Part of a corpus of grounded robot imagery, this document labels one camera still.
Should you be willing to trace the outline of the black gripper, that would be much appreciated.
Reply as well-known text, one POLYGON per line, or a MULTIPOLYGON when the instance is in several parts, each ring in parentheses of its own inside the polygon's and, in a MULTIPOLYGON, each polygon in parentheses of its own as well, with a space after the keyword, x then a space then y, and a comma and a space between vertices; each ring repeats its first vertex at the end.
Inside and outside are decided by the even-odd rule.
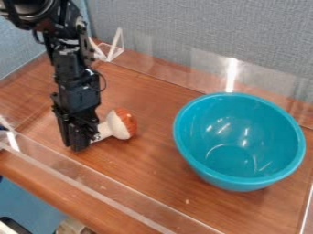
POLYGON ((51 94, 52 111, 63 142, 75 152, 86 149, 98 135, 100 105, 99 80, 59 80, 57 91, 51 94))

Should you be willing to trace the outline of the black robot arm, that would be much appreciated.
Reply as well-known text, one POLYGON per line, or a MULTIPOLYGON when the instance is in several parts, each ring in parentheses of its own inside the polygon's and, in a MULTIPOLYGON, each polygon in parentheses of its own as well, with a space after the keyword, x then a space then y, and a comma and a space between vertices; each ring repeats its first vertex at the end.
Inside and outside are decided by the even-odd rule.
POLYGON ((0 0, 0 16, 45 46, 57 91, 51 94, 64 145, 78 152, 99 139, 100 74, 87 22, 72 0, 0 0))

